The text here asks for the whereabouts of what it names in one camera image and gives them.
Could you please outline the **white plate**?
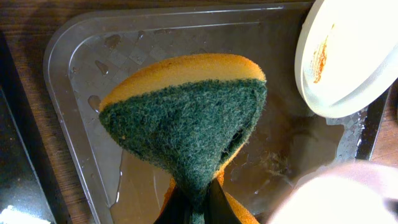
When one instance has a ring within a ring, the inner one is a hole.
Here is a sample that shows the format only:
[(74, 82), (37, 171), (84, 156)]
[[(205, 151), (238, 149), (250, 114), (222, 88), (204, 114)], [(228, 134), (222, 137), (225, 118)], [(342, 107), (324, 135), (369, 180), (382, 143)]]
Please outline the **white plate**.
[(342, 118), (372, 103), (397, 79), (397, 0), (316, 0), (294, 70), (317, 115)]
[(350, 162), (296, 187), (269, 223), (397, 223), (397, 169)]

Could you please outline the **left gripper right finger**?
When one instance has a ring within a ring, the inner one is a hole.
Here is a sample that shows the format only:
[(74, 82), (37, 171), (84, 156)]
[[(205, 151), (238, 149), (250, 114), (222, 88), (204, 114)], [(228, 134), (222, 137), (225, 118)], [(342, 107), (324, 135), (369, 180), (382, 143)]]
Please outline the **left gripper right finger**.
[(209, 184), (203, 208), (206, 224), (241, 224), (217, 179)]

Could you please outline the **green and yellow sponge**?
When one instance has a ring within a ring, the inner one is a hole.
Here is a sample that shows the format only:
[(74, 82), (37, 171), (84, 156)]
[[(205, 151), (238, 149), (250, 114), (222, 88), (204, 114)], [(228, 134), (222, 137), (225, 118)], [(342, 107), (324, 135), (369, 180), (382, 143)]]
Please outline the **green and yellow sponge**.
[(267, 96), (260, 66), (241, 55), (193, 54), (140, 69), (99, 105), (99, 120), (125, 151), (168, 172), (189, 203), (190, 223), (205, 222), (212, 181), (248, 141)]

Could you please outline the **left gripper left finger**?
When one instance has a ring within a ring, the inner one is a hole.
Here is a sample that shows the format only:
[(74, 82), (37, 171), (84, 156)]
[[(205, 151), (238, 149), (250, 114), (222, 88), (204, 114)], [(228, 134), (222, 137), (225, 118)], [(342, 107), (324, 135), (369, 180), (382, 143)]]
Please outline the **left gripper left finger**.
[(154, 224), (190, 224), (192, 205), (184, 192), (176, 187)]

